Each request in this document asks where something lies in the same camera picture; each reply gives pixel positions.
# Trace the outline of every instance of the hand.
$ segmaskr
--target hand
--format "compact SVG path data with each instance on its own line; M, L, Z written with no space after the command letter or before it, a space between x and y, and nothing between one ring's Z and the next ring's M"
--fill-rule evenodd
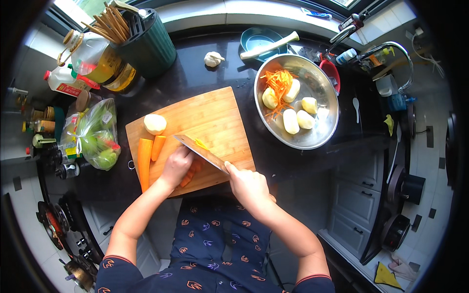
M228 161L225 162L225 167L230 173L230 185L233 194L251 215L258 216L259 213L266 211L266 207L274 203L271 195L269 195L269 188L264 175L251 170L238 170Z
M166 159L163 173L158 180L164 181L171 189L175 189L182 181L194 160L195 153L185 145L179 146Z

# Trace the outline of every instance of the drawer handle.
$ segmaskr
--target drawer handle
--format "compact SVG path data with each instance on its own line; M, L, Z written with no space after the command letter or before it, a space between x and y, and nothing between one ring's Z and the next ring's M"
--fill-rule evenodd
M108 234L111 232L111 230L112 230L113 228L114 228L114 226L110 226L110 227L109 227L109 230L107 230L106 232L104 232L103 235L104 235L104 236L108 235Z

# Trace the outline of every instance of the stainless steel bowl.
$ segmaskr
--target stainless steel bowl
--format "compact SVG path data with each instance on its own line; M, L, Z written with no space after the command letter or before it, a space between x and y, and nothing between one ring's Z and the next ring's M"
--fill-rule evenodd
M266 117L271 112L262 102L262 94L266 89L265 78L261 76L266 71L275 71L277 69L287 69L290 73L297 75L300 81L300 92L296 99L290 103L295 108L295 112L302 110L301 100L304 97L313 97L318 101L319 108L329 110L327 118L313 117L317 119L313 129L302 129L291 135L283 126L283 116L278 115L276 119L271 116ZM284 144L299 150L312 150L325 144L334 134L339 121L339 103L334 87L325 75L324 71L310 60L293 54L280 54L273 56L262 64L257 72L254 81L254 97L256 101L257 111L261 116L267 129Z

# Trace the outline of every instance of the shirt sleeve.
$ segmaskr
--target shirt sleeve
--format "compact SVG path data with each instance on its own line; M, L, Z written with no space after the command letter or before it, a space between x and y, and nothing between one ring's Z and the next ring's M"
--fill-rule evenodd
M334 283L331 277L323 274L316 274L304 277L299 280L292 293L334 293Z
M142 280L142 274L128 259L107 255L99 264L95 293L118 293Z

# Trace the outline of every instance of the black pot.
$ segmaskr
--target black pot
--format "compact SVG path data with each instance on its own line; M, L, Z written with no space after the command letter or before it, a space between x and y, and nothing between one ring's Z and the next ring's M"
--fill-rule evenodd
M398 249L410 228L410 219L401 214L392 216L381 233L381 247L394 252Z

